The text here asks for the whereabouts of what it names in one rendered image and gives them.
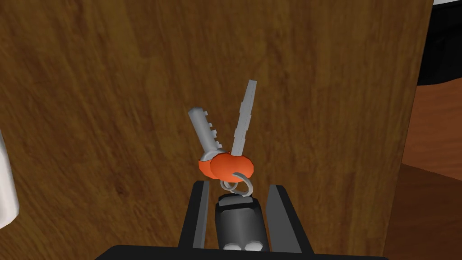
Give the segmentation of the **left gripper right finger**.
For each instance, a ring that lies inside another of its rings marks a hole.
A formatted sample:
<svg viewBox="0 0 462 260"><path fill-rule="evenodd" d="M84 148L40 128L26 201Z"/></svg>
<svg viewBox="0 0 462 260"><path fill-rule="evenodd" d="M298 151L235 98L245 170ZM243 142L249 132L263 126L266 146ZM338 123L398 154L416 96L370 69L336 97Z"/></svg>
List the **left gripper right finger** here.
<svg viewBox="0 0 462 260"><path fill-rule="evenodd" d="M269 187L266 216L273 252L314 253L288 193L282 185Z"/></svg>

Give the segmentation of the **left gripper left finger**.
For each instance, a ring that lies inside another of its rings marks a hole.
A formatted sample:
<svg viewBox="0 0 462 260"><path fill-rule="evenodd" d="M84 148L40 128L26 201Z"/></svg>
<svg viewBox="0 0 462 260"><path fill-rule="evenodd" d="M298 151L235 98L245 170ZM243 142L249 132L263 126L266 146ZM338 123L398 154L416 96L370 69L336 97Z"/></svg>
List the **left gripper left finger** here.
<svg viewBox="0 0 462 260"><path fill-rule="evenodd" d="M209 199L209 182L196 181L178 243L179 248L204 248Z"/></svg>

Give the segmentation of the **orange keys with black fob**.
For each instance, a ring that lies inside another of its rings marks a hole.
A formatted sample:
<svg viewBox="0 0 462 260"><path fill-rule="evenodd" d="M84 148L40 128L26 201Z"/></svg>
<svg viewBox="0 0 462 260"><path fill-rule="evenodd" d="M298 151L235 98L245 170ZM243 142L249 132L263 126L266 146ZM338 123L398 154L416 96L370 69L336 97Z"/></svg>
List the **orange keys with black fob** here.
<svg viewBox="0 0 462 260"><path fill-rule="evenodd" d="M256 87L257 81L249 80L229 152L216 141L217 132L212 130L206 111L194 107L188 112L204 150L199 160L200 171L219 180L221 187L229 192L218 198L215 207L217 241L222 250L269 251L261 206L252 197L254 188L250 177L254 173L254 165L243 155Z"/></svg>

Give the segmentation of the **brown wooden table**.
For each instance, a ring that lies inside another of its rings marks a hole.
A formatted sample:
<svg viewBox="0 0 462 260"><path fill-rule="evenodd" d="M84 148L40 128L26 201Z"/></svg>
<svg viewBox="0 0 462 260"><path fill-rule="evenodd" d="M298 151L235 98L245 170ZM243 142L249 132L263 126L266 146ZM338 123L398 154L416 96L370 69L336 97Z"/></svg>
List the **brown wooden table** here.
<svg viewBox="0 0 462 260"><path fill-rule="evenodd" d="M0 129L20 214L0 260L176 246L203 107L315 252L382 255L434 0L0 0Z"/></svg>

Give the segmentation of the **black and white object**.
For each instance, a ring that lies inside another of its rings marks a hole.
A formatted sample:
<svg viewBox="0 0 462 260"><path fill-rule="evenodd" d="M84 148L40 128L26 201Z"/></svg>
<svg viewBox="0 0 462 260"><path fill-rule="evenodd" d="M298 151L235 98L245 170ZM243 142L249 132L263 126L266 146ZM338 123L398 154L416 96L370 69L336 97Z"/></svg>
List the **black and white object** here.
<svg viewBox="0 0 462 260"><path fill-rule="evenodd" d="M462 0L435 0L417 85L462 78Z"/></svg>

